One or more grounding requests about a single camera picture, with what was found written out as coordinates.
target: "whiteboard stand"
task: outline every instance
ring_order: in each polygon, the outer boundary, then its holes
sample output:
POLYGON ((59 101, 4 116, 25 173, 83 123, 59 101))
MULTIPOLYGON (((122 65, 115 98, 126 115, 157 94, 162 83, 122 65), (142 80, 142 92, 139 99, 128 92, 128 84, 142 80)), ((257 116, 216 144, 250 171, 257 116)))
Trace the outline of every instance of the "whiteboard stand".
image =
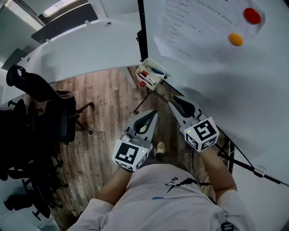
MULTIPOLYGON (((145 8, 144 8, 144 1, 143 0, 138 0, 138 4, 139 4, 139 11, 140 11, 140 24, 141 24, 141 31, 138 32, 138 42, 139 42, 139 46, 140 46, 140 56, 141 56, 141 61, 144 61, 146 58, 149 57, 148 55, 148 44, 147 44, 147 34, 146 34, 146 25, 145 25, 145 8)), ((177 89, 175 89, 173 86, 171 86, 168 82, 166 82, 165 80, 162 83, 166 83, 168 86, 170 86, 171 88, 173 88, 175 91, 177 91, 181 96, 183 96, 183 94, 181 94, 177 89)), ((137 113, 137 109, 140 107, 140 105, 148 98, 148 96, 151 94, 151 92, 154 92, 157 96, 159 96, 162 100, 164 100, 166 103, 168 103, 168 101, 163 98, 162 96, 160 96, 157 92, 155 91, 148 91, 147 96, 140 102, 140 104, 136 107, 136 109, 133 111, 134 113, 137 113)), ((251 172, 253 172, 256 176, 260 177, 260 178, 266 178, 268 180, 271 180, 277 184, 283 184, 289 187, 288 184, 285 184, 284 182, 281 182, 273 177, 270 177, 266 174, 264 174, 262 171, 256 169, 251 163, 250 161, 246 158, 246 156, 242 153, 242 151, 234 144, 234 142, 218 127, 219 131, 221 133, 224 134, 225 136, 225 144, 221 147, 219 146, 217 143, 215 144, 215 146, 219 149, 218 152, 218 156, 226 159, 229 161, 229 166, 230 169, 229 171, 232 173, 233 171, 233 164, 237 164, 240 167, 243 167, 251 172), (225 148, 227 147, 228 144, 233 145, 246 159, 247 161, 251 164, 251 165, 247 165, 244 164, 243 162, 237 161, 233 158, 233 155, 229 155, 228 153, 225 152, 225 148)))

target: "blue mark on shirt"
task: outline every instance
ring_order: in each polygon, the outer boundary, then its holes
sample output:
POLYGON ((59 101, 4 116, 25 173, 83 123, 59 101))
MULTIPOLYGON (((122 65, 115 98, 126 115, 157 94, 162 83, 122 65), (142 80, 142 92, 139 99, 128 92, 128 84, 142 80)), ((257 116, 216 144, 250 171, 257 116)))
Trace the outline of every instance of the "blue mark on shirt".
POLYGON ((152 200, 160 200, 160 199, 164 199, 164 197, 153 197, 152 200))

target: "paper sheet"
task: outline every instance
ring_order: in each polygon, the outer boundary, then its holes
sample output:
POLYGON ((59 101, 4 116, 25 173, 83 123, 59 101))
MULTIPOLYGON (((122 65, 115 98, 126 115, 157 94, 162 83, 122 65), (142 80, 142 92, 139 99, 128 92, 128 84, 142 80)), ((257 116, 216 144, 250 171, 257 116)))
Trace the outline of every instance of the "paper sheet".
POLYGON ((216 72, 242 48, 228 37, 238 33, 244 44, 257 35, 265 14, 250 0, 163 0, 154 40, 161 55, 176 59, 194 72, 216 72), (260 24, 250 24, 246 8, 261 16, 260 24))

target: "black and white marker cube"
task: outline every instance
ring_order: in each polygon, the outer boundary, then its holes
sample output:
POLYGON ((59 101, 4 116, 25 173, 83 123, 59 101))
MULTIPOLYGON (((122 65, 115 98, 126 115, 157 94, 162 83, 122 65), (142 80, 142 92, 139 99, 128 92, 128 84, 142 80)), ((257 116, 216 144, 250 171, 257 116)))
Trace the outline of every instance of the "black and white marker cube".
POLYGON ((148 157, 148 149, 117 139, 112 161, 119 167, 136 171, 148 157))
POLYGON ((214 145, 219 137, 219 131, 212 117, 185 129, 186 141, 198 152, 214 145))

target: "person's right arm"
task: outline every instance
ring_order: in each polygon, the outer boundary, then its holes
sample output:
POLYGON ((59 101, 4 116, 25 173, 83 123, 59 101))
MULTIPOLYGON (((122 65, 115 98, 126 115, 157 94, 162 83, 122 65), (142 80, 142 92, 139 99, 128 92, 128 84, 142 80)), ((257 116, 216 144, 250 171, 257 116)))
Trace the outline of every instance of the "person's right arm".
POLYGON ((232 189, 237 191, 237 187, 231 173, 220 160, 217 152, 213 148, 207 148, 200 152, 200 157, 202 158, 207 169, 217 201, 226 191, 232 189))

